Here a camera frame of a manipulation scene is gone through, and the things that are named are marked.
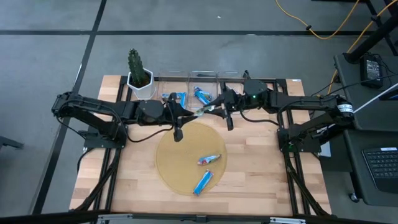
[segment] clear plastic bin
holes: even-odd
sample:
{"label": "clear plastic bin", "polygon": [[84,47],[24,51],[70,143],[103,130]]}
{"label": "clear plastic bin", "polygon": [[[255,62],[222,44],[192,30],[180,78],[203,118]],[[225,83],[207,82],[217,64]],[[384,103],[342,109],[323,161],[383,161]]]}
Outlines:
{"label": "clear plastic bin", "polygon": [[[185,82],[171,82],[168,81],[167,77],[185,77]],[[172,92],[185,93],[185,102],[182,104],[181,99],[177,99],[177,103],[181,103],[183,108],[188,107],[188,72],[184,71],[161,71],[159,72],[159,81],[157,86],[156,99],[162,100],[162,95],[169,95]]]}
{"label": "clear plastic bin", "polygon": [[[228,80],[225,84],[228,88],[233,89],[236,93],[243,94],[243,72],[239,71],[225,71],[218,73],[217,77],[219,82]],[[220,85],[217,86],[218,93],[221,94]]]}
{"label": "clear plastic bin", "polygon": [[192,71],[188,81],[188,109],[196,111],[204,106],[204,104],[195,96],[195,87],[201,88],[203,91],[211,95],[211,100],[218,96],[217,91],[217,73],[215,71]]}

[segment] keyboard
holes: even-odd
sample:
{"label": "keyboard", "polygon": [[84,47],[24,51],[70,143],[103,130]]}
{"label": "keyboard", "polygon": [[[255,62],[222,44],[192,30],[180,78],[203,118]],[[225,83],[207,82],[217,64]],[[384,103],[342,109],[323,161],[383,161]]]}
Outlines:
{"label": "keyboard", "polygon": [[398,149],[365,149],[362,153],[376,188],[398,194]]}

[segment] wooden tabletop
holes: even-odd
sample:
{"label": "wooden tabletop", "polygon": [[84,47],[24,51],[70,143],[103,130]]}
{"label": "wooden tabletop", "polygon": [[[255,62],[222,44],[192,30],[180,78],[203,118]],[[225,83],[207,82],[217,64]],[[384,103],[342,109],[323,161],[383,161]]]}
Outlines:
{"label": "wooden tabletop", "polygon": [[[98,99],[115,101],[119,75],[103,77]],[[187,83],[156,83],[157,98],[161,93],[186,91]],[[232,88],[243,90],[241,84]],[[304,95],[300,80],[287,80],[289,95]],[[122,99],[126,99],[127,85]],[[308,111],[293,111],[295,123],[309,120]],[[273,119],[264,110],[246,113],[251,119]],[[189,213],[208,215],[292,215],[284,160],[279,151],[276,130],[270,123],[249,123],[233,114],[234,129],[228,131],[226,121],[205,114],[195,122],[205,123],[224,138],[228,152],[225,173],[218,184],[199,197],[179,195],[169,190],[159,179],[155,168],[155,151],[163,133],[144,142],[128,142],[122,150],[111,210],[113,212]],[[129,135],[142,139],[165,127],[130,125]],[[94,149],[81,161],[70,208],[76,208],[98,182],[104,149]],[[330,212],[320,163],[310,153],[300,153],[305,183],[324,210]],[[295,186],[299,212],[303,213],[300,191]],[[108,186],[103,190],[100,208],[104,208]]]}

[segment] blue snack bar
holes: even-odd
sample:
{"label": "blue snack bar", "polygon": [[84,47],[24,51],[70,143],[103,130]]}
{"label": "blue snack bar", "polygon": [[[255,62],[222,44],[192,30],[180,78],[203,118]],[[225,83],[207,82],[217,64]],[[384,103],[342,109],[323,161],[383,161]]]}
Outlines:
{"label": "blue snack bar", "polygon": [[207,165],[211,162],[216,161],[217,159],[219,159],[221,157],[221,154],[218,155],[214,155],[214,156],[205,156],[205,157],[201,157],[198,161],[198,165]]}
{"label": "blue snack bar", "polygon": [[214,174],[210,170],[206,170],[205,174],[199,181],[199,184],[197,185],[197,187],[195,187],[195,190],[193,190],[193,194],[199,196],[201,191],[206,187],[207,183],[210,181],[213,175]]}
{"label": "blue snack bar", "polygon": [[195,86],[194,90],[195,90],[195,97],[197,97],[198,100],[201,101],[204,105],[209,104],[213,100],[213,97],[210,93],[203,91],[198,86]]}
{"label": "blue snack bar", "polygon": [[[187,93],[176,93],[177,94],[177,99],[180,99],[180,104],[182,108],[186,109],[187,105],[185,103],[185,99],[187,98]],[[168,98],[170,94],[167,93],[162,93],[162,98]]]}

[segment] chair leg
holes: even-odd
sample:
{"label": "chair leg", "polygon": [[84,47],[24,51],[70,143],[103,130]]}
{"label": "chair leg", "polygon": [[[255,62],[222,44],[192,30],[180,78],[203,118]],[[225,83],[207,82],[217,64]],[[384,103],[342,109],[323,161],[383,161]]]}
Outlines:
{"label": "chair leg", "polygon": [[24,146],[22,143],[19,143],[17,141],[5,138],[3,136],[0,136],[0,144],[2,146],[11,146],[11,147],[14,147],[16,149],[21,149]]}

